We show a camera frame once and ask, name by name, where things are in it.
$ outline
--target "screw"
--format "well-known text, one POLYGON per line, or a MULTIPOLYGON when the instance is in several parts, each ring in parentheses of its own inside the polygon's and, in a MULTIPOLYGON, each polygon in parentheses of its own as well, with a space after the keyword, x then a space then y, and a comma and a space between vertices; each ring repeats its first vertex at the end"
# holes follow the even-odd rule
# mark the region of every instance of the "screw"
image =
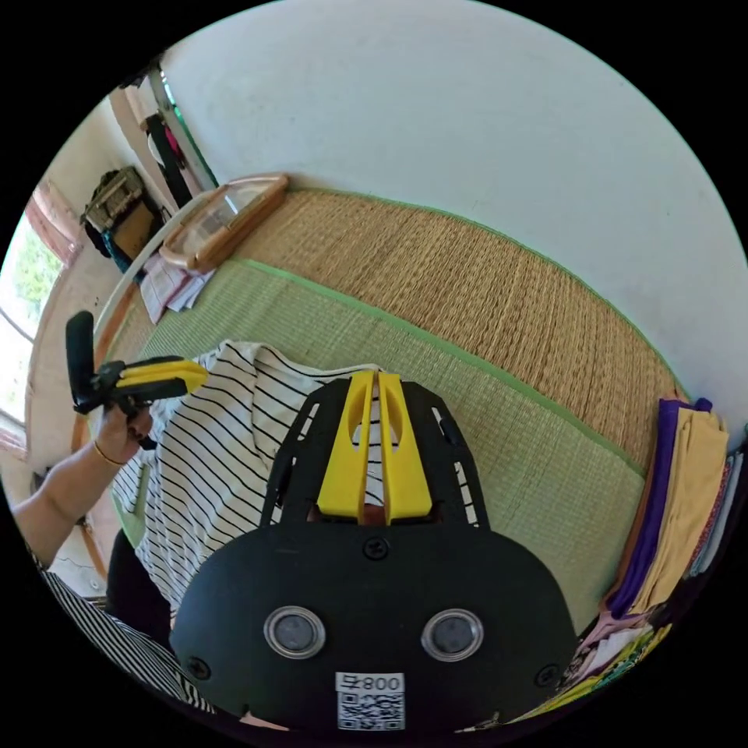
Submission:
POLYGON ((555 683, 559 679, 559 666, 558 665, 546 665, 536 676, 535 685, 540 688, 545 688, 555 683))
POLYGON ((199 657, 191 657, 187 661, 187 669, 198 680, 208 680, 210 678, 210 668, 199 657))
POLYGON ((364 556, 370 561, 380 561, 389 550, 390 547, 384 538, 369 538, 364 543, 364 556))

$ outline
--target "window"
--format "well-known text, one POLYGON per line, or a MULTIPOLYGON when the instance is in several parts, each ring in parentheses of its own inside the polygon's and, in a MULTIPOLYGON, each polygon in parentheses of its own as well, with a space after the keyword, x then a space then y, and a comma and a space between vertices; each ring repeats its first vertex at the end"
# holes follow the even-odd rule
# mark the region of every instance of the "window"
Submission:
POLYGON ((0 415, 23 426, 29 360, 39 320, 62 263, 23 216, 0 270, 0 415))

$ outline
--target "black device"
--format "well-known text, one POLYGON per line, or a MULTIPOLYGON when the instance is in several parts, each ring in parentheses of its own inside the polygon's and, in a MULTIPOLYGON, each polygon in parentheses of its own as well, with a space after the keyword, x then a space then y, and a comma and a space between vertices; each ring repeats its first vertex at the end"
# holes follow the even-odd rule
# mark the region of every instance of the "black device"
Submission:
POLYGON ((384 373, 386 524, 362 524, 367 377, 307 398, 275 457, 259 529, 200 567, 171 646, 200 693, 237 718, 384 738, 508 722, 549 699, 573 657, 563 594, 536 556, 491 531, 444 401, 384 373))
MULTIPOLYGON (((155 400, 181 397, 203 384, 207 371, 180 356, 148 358, 125 364, 111 361, 94 371, 94 315, 82 311, 68 320, 65 327, 65 353, 73 409, 87 415, 96 408, 116 404, 132 421, 155 400)), ((145 450, 156 443, 144 436, 139 440, 145 450)))

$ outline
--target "folded clothes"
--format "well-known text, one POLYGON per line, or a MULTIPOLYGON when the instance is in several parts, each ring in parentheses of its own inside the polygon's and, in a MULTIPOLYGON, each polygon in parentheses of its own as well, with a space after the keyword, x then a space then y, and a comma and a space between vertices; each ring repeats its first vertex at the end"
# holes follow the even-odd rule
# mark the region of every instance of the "folded clothes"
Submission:
POLYGON ((607 667, 632 642, 650 633, 652 627, 646 623, 639 626, 613 631, 606 638, 596 641, 591 647, 580 652, 567 671, 564 686, 574 686, 580 681, 599 673, 607 667))
POLYGON ((592 631, 582 640, 577 651, 590 648, 596 642, 609 637, 612 633, 622 629, 633 629, 637 626, 643 626, 647 622, 647 614, 640 616, 627 616, 622 619, 615 619, 609 611, 600 614, 597 623, 592 631))
POLYGON ((709 538, 707 550, 704 553, 704 558, 700 562, 698 573, 703 573, 709 568, 709 566, 711 566, 711 564, 714 562, 714 557, 717 555, 717 551, 722 543, 722 538, 725 534, 725 529, 732 512, 732 506, 737 496, 740 475, 745 469, 744 461, 745 454, 742 452, 738 453, 736 455, 735 463, 732 467, 732 473, 730 474, 730 480, 725 492, 725 500, 722 503, 719 515, 716 522, 714 523, 714 531, 709 538))
MULTIPOLYGON (((667 623, 678 623, 686 615, 686 612, 691 608, 694 601, 698 598, 704 589, 704 586, 709 584, 711 574, 714 571, 714 567, 720 562, 720 560, 729 552, 729 545, 733 537, 733 533, 736 532, 740 526, 742 512, 744 507, 748 504, 748 460, 745 458, 745 452, 748 449, 748 439, 740 447, 739 454, 743 455, 743 462, 741 469, 738 470, 738 477, 736 479, 737 486, 735 494, 732 497, 732 505, 729 507, 729 511, 725 515, 724 531, 720 537, 719 543, 714 552, 714 558, 708 570, 701 569, 700 573, 694 577, 686 577, 682 579, 672 595, 668 598, 665 605, 660 606, 654 615, 650 616, 649 620, 653 622, 655 627, 663 626, 667 623)), ((732 549, 732 552, 741 552, 741 549, 732 549)))
POLYGON ((607 686, 641 662, 668 635, 670 629, 671 625, 668 624, 655 632, 648 626, 646 630, 642 630, 637 639, 625 646, 613 662, 605 667, 602 672, 588 675, 578 683, 556 694, 552 699, 541 704, 541 706, 536 707, 527 714, 523 714, 521 717, 517 717, 517 719, 514 719, 509 724, 520 722, 530 717, 537 717, 539 714, 544 714, 554 709, 560 709, 607 686))
POLYGON ((722 504, 725 501, 725 494, 727 493, 727 484, 730 479, 730 474, 732 473, 732 464, 734 460, 735 460, 734 457, 728 457, 727 462, 725 462, 725 468, 722 471, 722 482, 719 485, 719 494, 717 495, 717 500, 714 502, 714 506, 711 508, 711 512, 709 513, 709 518, 707 519, 707 523, 704 526, 703 531, 701 532, 701 536, 699 537, 699 542, 697 543, 697 546, 694 549, 693 555, 691 556, 691 560, 689 561, 689 564, 688 564, 687 574, 690 577, 695 576, 698 573, 698 569, 704 558, 704 554, 707 551, 709 539, 711 538, 712 533, 714 532, 714 524, 717 521, 719 512, 722 509, 722 504))
POLYGON ((680 408, 668 500, 653 562, 628 612, 665 602, 688 564, 717 500, 729 434, 719 418, 680 408))
POLYGON ((622 581, 609 592, 605 600, 605 607, 614 618, 621 618, 629 612, 657 553, 668 498, 670 468, 678 431, 678 414, 682 409, 708 413, 711 410, 711 403, 704 398, 699 399, 695 405, 688 405, 681 400, 660 400, 657 442, 651 466, 651 489, 644 508, 641 530, 622 581))

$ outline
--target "green mat border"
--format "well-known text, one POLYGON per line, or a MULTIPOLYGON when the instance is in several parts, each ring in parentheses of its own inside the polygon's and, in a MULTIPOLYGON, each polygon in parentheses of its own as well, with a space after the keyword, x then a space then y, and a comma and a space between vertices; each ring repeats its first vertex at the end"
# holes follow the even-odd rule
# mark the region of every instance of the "green mat border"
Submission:
POLYGON ((538 257, 539 259, 543 260, 543 262, 553 265, 554 267, 566 273, 566 275, 573 278, 577 283, 581 284, 589 293, 591 293, 593 296, 595 296, 601 302, 603 302, 603 304, 605 304, 609 309, 611 309, 615 314, 617 314, 618 317, 620 317, 624 322, 627 322, 631 326, 633 331, 639 336, 639 338, 644 343, 646 343, 647 346, 659 358, 660 363, 662 363, 662 365, 670 372, 670 375, 676 381, 676 384, 681 389, 683 394, 689 400, 692 400, 691 395, 686 390, 686 388, 683 386, 683 384, 680 382, 675 372, 673 372, 670 364, 665 360, 665 357, 662 355, 662 353, 660 353, 660 351, 658 351, 657 348, 655 348, 655 346, 652 345, 652 343, 648 340, 647 336, 644 335, 644 333, 625 314, 623 314, 623 312, 621 312, 620 309, 616 308, 611 302, 608 301, 608 299, 601 296, 594 288, 592 288, 589 284, 585 283, 578 275, 573 273, 571 270, 564 267, 562 264, 557 263, 554 259, 551 259, 547 255, 544 255, 541 252, 538 252, 537 250, 533 249, 532 247, 528 247, 526 244, 519 242, 515 238, 509 236, 508 234, 505 234, 503 231, 499 231, 498 229, 491 228, 490 226, 481 224, 478 221, 473 221, 471 218, 466 218, 465 216, 461 216, 458 213, 450 213, 448 210, 442 210, 441 208, 433 208, 429 205, 419 205, 418 203, 406 203, 403 200, 395 200, 395 199, 391 199, 388 197, 380 197, 378 195, 373 195, 369 192, 354 192, 353 190, 333 189, 331 187, 303 187, 303 186, 296 186, 296 185, 290 186, 288 188, 288 191, 289 192, 326 192, 327 194, 330 194, 330 195, 344 195, 344 196, 350 196, 350 197, 360 197, 360 198, 367 199, 367 200, 373 200, 379 203, 399 205, 405 208, 415 208, 417 210, 427 210, 429 213, 435 213, 440 216, 446 216, 447 218, 454 218, 456 221, 460 221, 461 223, 467 224, 468 226, 481 228, 483 231, 487 231, 489 234, 493 234, 494 236, 498 236, 502 239, 506 239, 508 242, 512 242, 513 244, 516 244, 518 247, 521 247, 526 252, 529 252, 535 257, 538 257))
POLYGON ((630 457, 624 449, 596 432, 593 428, 577 418, 577 416, 575 416, 571 411, 568 411, 564 406, 559 405, 555 400, 551 400, 549 397, 540 394, 537 390, 530 387, 530 385, 525 384, 520 379, 517 379, 516 377, 509 374, 509 372, 505 371, 504 369, 500 369, 498 366, 487 362, 485 359, 480 358, 475 354, 468 353, 463 348, 460 348, 454 343, 450 343, 448 340, 443 340, 433 333, 423 330, 421 327, 417 327, 410 322, 406 322, 404 319, 396 317, 394 314, 385 312, 383 309, 379 309, 375 306, 366 304, 357 298, 340 293, 339 291, 335 291, 332 288, 328 288, 327 286, 322 286, 318 283, 315 283, 315 281, 313 280, 309 280, 294 273, 290 273, 288 270, 281 270, 280 268, 272 267, 270 265, 266 265, 265 263, 259 263, 255 259, 249 259, 245 257, 242 257, 240 259, 229 259, 225 264, 228 263, 244 263, 246 265, 249 265, 250 267, 255 268, 256 270, 267 273, 268 275, 274 275, 276 277, 283 278, 286 281, 290 281, 291 283, 303 286, 304 288, 308 288, 310 291, 314 291, 317 294, 327 296, 328 298, 344 304, 351 309, 356 309, 359 312, 363 312, 367 316, 374 317, 375 319, 381 319, 382 321, 387 322, 393 327, 403 330, 404 332, 409 333, 410 335, 413 335, 420 340, 423 340, 425 343, 432 345, 434 348, 438 348, 442 352, 447 353, 454 358, 457 358, 459 361, 462 361, 469 366, 474 366, 477 369, 480 369, 489 376, 492 376, 495 379, 499 379, 501 382, 509 387, 512 387, 512 389, 516 390, 520 394, 533 400, 542 407, 550 410, 555 415, 563 418, 576 429, 581 431, 587 438, 591 439, 599 446, 615 454, 619 459, 623 460, 626 465, 634 470, 639 476, 644 477, 644 474, 646 472, 645 469, 641 465, 639 465, 632 457, 630 457))

